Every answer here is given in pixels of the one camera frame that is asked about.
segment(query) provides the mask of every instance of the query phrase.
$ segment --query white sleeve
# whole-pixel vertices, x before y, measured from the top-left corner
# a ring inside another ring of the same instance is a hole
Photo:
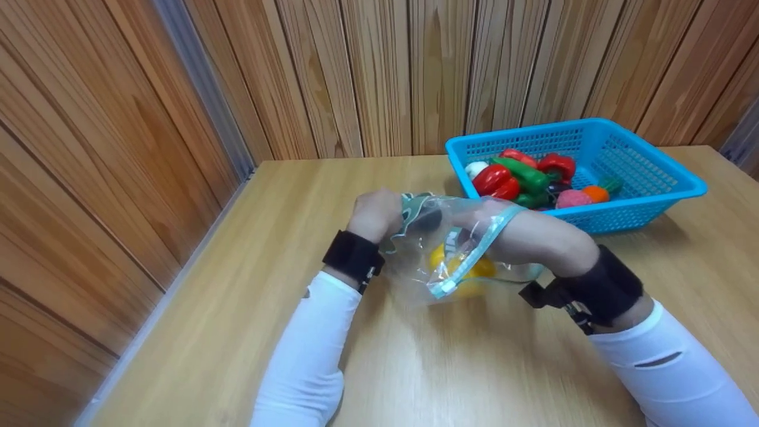
[[[643,323],[590,339],[641,405],[648,425],[759,427],[725,369],[658,301]],[[675,354],[662,365],[640,367]]]
[[[323,426],[342,397],[337,365],[361,294],[327,273],[308,286],[263,376],[252,427]]]

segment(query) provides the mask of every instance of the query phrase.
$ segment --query yellow bell pepper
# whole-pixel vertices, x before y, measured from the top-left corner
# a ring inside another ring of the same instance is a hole
[[[463,260],[466,259],[465,255],[456,255],[446,263],[446,269],[441,272],[442,277],[447,277],[452,274],[458,266],[461,265]],[[438,246],[430,254],[430,268],[435,271],[439,266],[445,262],[446,253],[444,245]],[[473,279],[475,277],[494,277],[496,275],[496,265],[487,258],[480,258],[477,263],[469,270],[462,278],[462,283],[458,285],[457,290],[453,295],[468,298],[470,296],[480,295],[483,291],[483,287],[477,283],[476,280],[467,282],[466,279]]]

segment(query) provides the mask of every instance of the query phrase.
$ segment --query toy vegetable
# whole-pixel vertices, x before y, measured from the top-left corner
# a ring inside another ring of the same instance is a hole
[[[438,246],[430,254],[430,269],[432,271],[438,270],[440,265],[445,263],[445,270],[441,271],[441,276],[446,277],[453,274],[454,271],[461,265],[461,262],[466,258],[466,255],[456,254],[446,261],[446,253],[444,249],[445,244]],[[474,277],[494,277],[496,275],[496,265],[487,258],[480,258],[474,266],[464,275],[462,279],[471,279]]]
[[[519,188],[524,193],[536,195],[545,193],[548,188],[548,176],[532,166],[508,157],[496,157],[493,162],[505,166],[519,181]]]
[[[464,168],[464,172],[467,173],[469,179],[474,179],[474,177],[479,175],[479,173],[482,172],[482,169],[485,168],[487,168],[487,162],[473,162],[469,163],[467,167]]]
[[[505,166],[489,165],[472,179],[472,185],[480,196],[493,196],[511,200],[519,194],[519,183]]]
[[[525,165],[537,168],[537,162],[535,162],[535,159],[513,148],[506,148],[504,151],[501,152],[501,154],[498,155],[498,157],[502,157],[505,159],[519,160]]]
[[[565,184],[564,182],[551,182],[546,189],[548,191],[549,201],[552,204],[556,204],[556,199],[559,198],[559,195],[564,191],[571,189],[572,186],[570,184]]]
[[[519,206],[524,206],[527,209],[537,209],[539,207],[545,207],[550,202],[550,198],[547,192],[530,194],[522,193],[515,200],[514,203]]]
[[[589,195],[593,203],[603,203],[609,201],[609,192],[604,187],[598,185],[589,185],[582,189],[586,195]]]
[[[537,169],[548,175],[551,181],[560,181],[565,184],[572,182],[576,167],[574,159],[557,153],[549,153],[537,164]]]
[[[582,192],[593,199],[593,203],[609,201],[611,195],[619,193],[622,190],[622,180],[619,178],[604,178],[598,184],[589,185],[582,189]]]
[[[556,199],[556,209],[563,207],[584,206],[585,204],[592,204],[593,199],[589,195],[586,195],[580,190],[567,190],[559,195]]]
[[[598,186],[605,188],[613,196],[622,190],[622,180],[614,176],[604,176],[598,182]]]

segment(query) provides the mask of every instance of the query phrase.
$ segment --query plastic bag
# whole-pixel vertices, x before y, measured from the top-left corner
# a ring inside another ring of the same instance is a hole
[[[383,271],[394,291],[411,305],[429,305],[482,295],[488,285],[526,283],[543,267],[510,265],[488,256],[488,248],[523,207],[498,215],[481,213],[484,199],[404,194],[403,226],[380,243]]]

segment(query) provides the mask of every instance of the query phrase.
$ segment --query wooden table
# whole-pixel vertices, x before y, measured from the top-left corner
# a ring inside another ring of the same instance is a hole
[[[666,152],[709,193],[599,240],[759,408],[759,185],[709,147]],[[383,185],[459,193],[443,156],[264,163],[94,424],[246,425],[273,347],[354,197]],[[408,310],[372,283],[343,355],[333,425],[643,425],[566,313],[533,311],[501,290]]]

